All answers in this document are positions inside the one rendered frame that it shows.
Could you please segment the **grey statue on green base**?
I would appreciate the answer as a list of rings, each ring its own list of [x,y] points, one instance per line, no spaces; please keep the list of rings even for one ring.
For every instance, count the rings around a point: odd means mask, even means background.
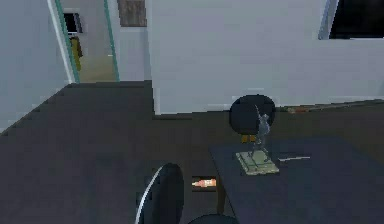
[[[269,116],[261,114],[258,106],[255,106],[259,121],[259,127],[255,135],[255,141],[250,150],[236,153],[241,167],[246,175],[276,174],[279,168],[272,161],[270,153],[266,149],[266,136],[270,132]]]

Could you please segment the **teal-framed doorway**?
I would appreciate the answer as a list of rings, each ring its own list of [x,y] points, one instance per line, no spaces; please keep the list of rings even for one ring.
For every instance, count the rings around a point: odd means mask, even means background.
[[[115,43],[107,0],[46,0],[69,83],[118,82]],[[65,13],[78,13],[82,32],[67,32]],[[83,56],[76,69],[71,37],[78,37]]]

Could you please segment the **brown framed picture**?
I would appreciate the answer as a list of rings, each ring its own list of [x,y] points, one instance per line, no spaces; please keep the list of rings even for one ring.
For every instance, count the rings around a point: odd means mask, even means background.
[[[122,27],[146,27],[145,0],[117,0]]]

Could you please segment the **dark blue table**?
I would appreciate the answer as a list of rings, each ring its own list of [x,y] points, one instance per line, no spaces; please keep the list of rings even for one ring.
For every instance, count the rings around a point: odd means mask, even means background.
[[[246,175],[235,154],[210,149],[239,224],[384,224],[384,165],[338,137],[267,143],[277,174]],[[278,158],[310,156],[279,162]]]

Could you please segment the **small dark window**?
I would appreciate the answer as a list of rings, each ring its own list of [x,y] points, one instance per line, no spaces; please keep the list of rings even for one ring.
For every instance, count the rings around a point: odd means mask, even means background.
[[[78,13],[65,13],[64,19],[66,22],[67,32],[69,34],[76,34],[82,32],[82,25]]]

